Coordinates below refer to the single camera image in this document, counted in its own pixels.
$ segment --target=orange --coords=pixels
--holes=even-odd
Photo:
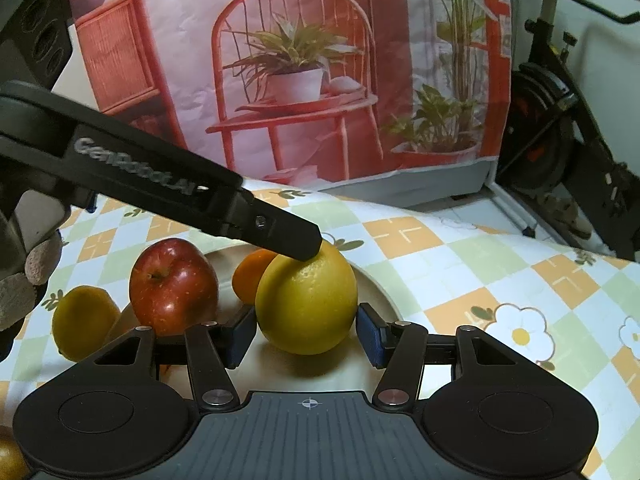
[[[260,279],[276,256],[278,256],[276,253],[268,249],[258,249],[248,254],[236,267],[231,278],[231,286],[243,304],[252,305],[255,303],[255,293],[258,290]]]
[[[358,283],[350,264],[329,242],[306,262],[276,256],[255,297],[262,334],[298,355],[327,352],[345,339],[358,309]]]
[[[14,439],[14,432],[0,426],[0,480],[20,480],[29,473],[29,468]]]

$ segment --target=red cabinet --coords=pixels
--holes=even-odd
[[[98,109],[186,148],[144,0],[111,0],[76,28]]]

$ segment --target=red chair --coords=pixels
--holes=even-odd
[[[331,77],[347,75],[364,87],[364,97],[348,104],[338,105],[322,111],[265,115],[263,112],[237,112],[241,105],[255,104],[264,99],[264,88],[256,82],[245,85],[244,74],[237,68],[223,69],[236,60],[254,52],[248,45],[248,32],[273,30],[273,14],[283,15],[290,22],[297,19],[303,23],[321,23],[337,34],[348,38],[348,43],[357,46],[361,54],[345,58],[346,64],[334,64]],[[378,135],[378,126],[373,106],[378,98],[371,92],[371,53],[373,34],[367,15],[355,0],[233,0],[220,13],[211,33],[213,77],[218,104],[219,122],[206,129],[208,134],[220,132],[225,151],[226,166],[235,169],[233,132],[267,128],[277,171],[286,171],[278,141],[277,127],[284,124],[333,120],[335,133],[341,140],[341,168],[345,180],[350,178],[348,157],[348,132],[345,117],[356,110],[365,110],[367,122],[373,133],[376,151],[382,160],[383,152]]]

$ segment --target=checkered tablecloth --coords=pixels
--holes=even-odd
[[[317,223],[403,319],[434,333],[479,326],[580,390],[600,420],[585,474],[640,478],[638,264],[319,192],[246,186]],[[105,197],[94,214],[73,211],[61,232],[65,247],[46,298],[0,363],[3,424],[28,393],[71,366],[50,337],[52,311],[66,291],[97,285],[123,308],[131,267],[156,240],[186,238],[203,252],[237,243]]]

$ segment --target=metal frame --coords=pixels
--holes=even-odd
[[[619,16],[588,0],[572,1],[622,25],[640,22],[640,12]],[[559,97],[540,118],[538,124],[532,127],[526,145],[523,145],[510,160],[500,161],[495,177],[501,180],[502,176],[508,176],[510,166],[556,121],[569,115],[578,126],[584,143],[574,139],[572,154],[562,176],[562,184],[575,198],[604,243],[616,251],[618,257],[634,260],[633,238],[640,230],[640,206],[633,204],[630,208],[627,203],[629,200],[625,201],[625,192],[630,191],[632,196],[637,196],[640,193],[640,180],[626,169],[625,164],[614,161],[584,95],[565,64],[568,48],[558,54],[551,45],[557,4],[558,0],[543,0],[539,18],[535,22],[527,20],[525,23],[527,32],[533,34],[533,40],[528,63],[521,66],[521,70],[526,67],[527,73],[531,71],[531,75],[543,86],[555,89]],[[575,44],[575,39],[567,34],[565,41]],[[497,185],[495,180],[491,180],[488,187],[500,197],[498,205],[500,200],[505,200],[505,194],[508,196],[505,213],[513,221],[519,225],[525,223],[529,232],[535,228],[536,222],[532,216],[528,213],[523,215],[522,206],[514,206],[516,200]],[[570,245],[580,247],[568,230],[562,230],[561,236]]]

